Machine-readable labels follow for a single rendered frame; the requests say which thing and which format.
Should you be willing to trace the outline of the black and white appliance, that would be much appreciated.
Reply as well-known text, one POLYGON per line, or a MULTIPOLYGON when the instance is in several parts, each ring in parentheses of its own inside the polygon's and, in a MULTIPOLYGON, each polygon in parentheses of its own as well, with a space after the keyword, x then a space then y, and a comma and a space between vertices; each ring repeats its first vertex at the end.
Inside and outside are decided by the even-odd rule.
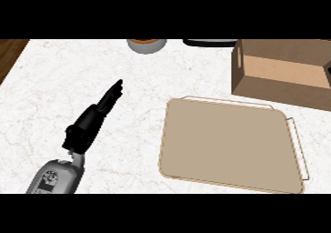
POLYGON ((198 46, 198 47, 233 47, 236 43, 236 39, 230 40, 202 40, 202 39, 185 39, 183 43, 187 46, 198 46))

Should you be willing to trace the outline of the grey cup with orange top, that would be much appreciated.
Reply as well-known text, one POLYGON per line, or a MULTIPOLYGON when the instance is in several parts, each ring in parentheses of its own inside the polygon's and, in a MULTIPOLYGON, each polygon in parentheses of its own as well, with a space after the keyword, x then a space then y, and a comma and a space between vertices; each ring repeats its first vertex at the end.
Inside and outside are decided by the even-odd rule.
POLYGON ((158 52, 162 47, 165 46, 167 40, 165 39, 128 39, 128 48, 142 55, 149 55, 158 52))

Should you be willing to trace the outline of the beige tray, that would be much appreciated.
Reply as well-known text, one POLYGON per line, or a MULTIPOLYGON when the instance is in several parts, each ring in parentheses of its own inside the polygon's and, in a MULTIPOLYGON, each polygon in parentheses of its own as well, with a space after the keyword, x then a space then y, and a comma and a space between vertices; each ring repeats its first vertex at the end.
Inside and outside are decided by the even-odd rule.
POLYGON ((294 119, 270 106, 171 99, 158 171, 187 181, 301 193, 308 169, 294 119))

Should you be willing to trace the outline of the brown cardboard box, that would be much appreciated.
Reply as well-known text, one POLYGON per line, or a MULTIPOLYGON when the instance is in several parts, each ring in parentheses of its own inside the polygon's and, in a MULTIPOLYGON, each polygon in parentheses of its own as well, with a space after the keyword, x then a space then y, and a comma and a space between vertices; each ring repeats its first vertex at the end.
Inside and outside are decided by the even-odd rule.
POLYGON ((331 41, 239 39, 232 94, 331 111, 331 41))

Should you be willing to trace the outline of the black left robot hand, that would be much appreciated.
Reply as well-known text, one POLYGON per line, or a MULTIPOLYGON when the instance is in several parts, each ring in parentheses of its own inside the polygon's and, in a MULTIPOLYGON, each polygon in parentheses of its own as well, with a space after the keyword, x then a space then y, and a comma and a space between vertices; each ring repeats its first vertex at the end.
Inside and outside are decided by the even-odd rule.
POLYGON ((67 137, 62 148, 84 154, 96 139, 103 119, 112 110, 112 106, 123 95, 123 80, 118 80, 106 91, 102 99, 83 111, 74 124, 67 128, 67 137))

